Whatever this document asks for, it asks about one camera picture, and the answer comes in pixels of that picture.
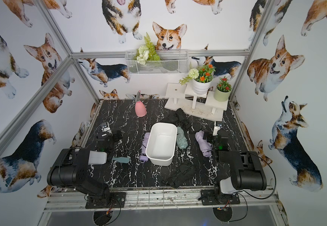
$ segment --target white wire basket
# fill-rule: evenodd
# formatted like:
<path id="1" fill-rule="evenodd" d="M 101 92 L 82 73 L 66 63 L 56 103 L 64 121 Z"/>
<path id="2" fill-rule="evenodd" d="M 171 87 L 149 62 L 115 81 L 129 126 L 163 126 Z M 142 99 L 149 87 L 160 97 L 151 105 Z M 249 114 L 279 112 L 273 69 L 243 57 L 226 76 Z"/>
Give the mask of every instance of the white wire basket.
<path id="1" fill-rule="evenodd" d="M 184 74 L 188 72 L 188 50 L 157 50 L 161 61 L 146 61 L 145 65 L 138 63 L 134 57 L 136 50 L 126 51 L 126 64 L 131 75 L 149 74 Z"/>

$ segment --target black marble tabletop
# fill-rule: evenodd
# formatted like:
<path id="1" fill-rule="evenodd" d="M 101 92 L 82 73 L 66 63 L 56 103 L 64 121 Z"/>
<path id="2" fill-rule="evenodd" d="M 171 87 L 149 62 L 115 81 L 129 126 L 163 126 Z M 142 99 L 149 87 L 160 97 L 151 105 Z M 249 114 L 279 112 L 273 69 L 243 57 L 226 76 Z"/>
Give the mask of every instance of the black marble tabletop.
<path id="1" fill-rule="evenodd" d="M 171 165 L 157 166 L 150 161 L 140 163 L 139 155 L 144 134 L 151 130 L 153 124 L 172 112 L 164 108 L 166 102 L 167 99 L 143 100 L 147 115 L 139 118 L 135 114 L 133 100 L 103 101 L 98 117 L 91 125 L 93 128 L 85 147 L 97 150 L 96 135 L 102 133 L 100 125 L 108 122 L 113 132 L 121 130 L 123 134 L 123 139 L 115 145 L 110 156 L 130 156 L 131 161 L 128 164 L 109 161 L 103 165 L 90 165 L 89 172 L 93 178 L 106 182 L 110 188 L 166 187 L 162 180 L 165 181 L 171 172 L 177 170 L 178 166 L 187 160 L 196 166 L 197 173 L 186 181 L 184 186 L 212 186 L 229 177 L 229 165 L 220 164 L 213 157 L 204 157 L 194 136 L 194 131 L 205 129 L 213 131 L 214 122 L 190 115 L 186 115 L 192 122 L 192 127 L 185 131 L 188 147 L 181 150 L 176 146 Z M 227 111 L 224 111 L 222 121 L 224 129 L 232 136 L 233 142 L 229 143 L 229 148 L 235 146 L 236 150 L 247 150 L 229 105 Z"/>

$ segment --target white flower pot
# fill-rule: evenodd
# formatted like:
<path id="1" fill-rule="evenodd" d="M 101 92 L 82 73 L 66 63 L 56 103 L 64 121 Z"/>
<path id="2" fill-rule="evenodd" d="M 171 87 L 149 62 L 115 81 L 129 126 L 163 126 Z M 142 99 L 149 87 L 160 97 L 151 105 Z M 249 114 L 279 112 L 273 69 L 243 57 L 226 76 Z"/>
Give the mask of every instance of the white flower pot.
<path id="1" fill-rule="evenodd" d="M 206 94 L 207 90 L 211 87 L 211 82 L 206 82 L 206 83 L 202 83 L 202 82 L 198 82 L 194 79 L 191 79 L 191 85 L 192 85 L 192 89 L 194 91 L 194 93 L 202 95 L 202 94 Z"/>

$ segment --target cable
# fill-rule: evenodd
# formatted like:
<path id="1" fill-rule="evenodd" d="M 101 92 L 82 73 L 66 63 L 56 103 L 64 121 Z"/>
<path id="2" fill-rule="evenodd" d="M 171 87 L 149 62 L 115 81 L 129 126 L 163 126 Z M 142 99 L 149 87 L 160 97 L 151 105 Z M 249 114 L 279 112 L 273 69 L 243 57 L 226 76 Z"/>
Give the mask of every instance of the cable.
<path id="1" fill-rule="evenodd" d="M 119 213 L 118 213 L 117 217 L 116 217 L 114 220 L 112 220 L 110 223 L 108 223 L 108 224 L 111 224 L 111 223 L 113 223 L 115 220 L 117 220 L 117 218 L 119 217 L 119 215 L 120 215 L 120 213 L 121 213 L 121 204 L 119 203 L 119 201 L 117 201 L 117 202 L 118 202 L 118 205 L 119 205 Z"/>
<path id="2" fill-rule="evenodd" d="M 242 194 L 240 194 L 240 193 L 238 193 L 238 194 L 241 195 L 244 198 L 244 200 L 245 200 L 245 203 L 246 203 L 246 214 L 245 214 L 245 216 L 243 218 L 240 218 L 238 220 L 229 221 L 229 222 L 240 221 L 240 220 L 244 219 L 247 216 L 247 214 L 248 214 L 248 202 L 246 201 L 245 197 Z"/>
<path id="3" fill-rule="evenodd" d="M 243 151 L 243 152 L 247 152 L 247 153 L 249 153 L 249 154 L 252 154 L 252 155 L 254 155 L 254 156 L 257 156 L 257 157 L 259 157 L 258 155 L 256 155 L 256 154 L 254 154 L 254 153 L 251 153 L 251 152 L 248 152 L 248 151 Z M 261 157 L 259 157 L 261 160 L 263 160 L 269 167 L 270 167 L 270 169 L 271 169 L 271 171 L 273 172 L 273 174 L 274 174 L 274 180 L 275 180 L 275 185 L 274 185 L 274 189 L 273 189 L 273 192 L 269 195 L 269 196 L 267 196 L 267 197 L 265 197 L 265 198 L 258 198 L 258 197 L 255 197 L 255 196 L 253 196 L 253 195 L 251 195 L 251 194 L 249 194 L 247 191 L 244 191 L 244 192 L 246 192 L 249 196 L 251 196 L 251 197 L 253 197 L 253 198 L 256 198 L 256 199 L 267 199 L 267 198 L 269 198 L 270 196 L 272 196 L 273 194 L 274 194 L 274 192 L 275 192 L 275 189 L 276 189 L 276 184 L 277 184 L 277 182 L 276 182 L 276 176 L 275 176 L 275 173 L 274 173 L 274 170 L 273 170 L 273 168 L 263 159 L 263 158 L 261 158 Z"/>

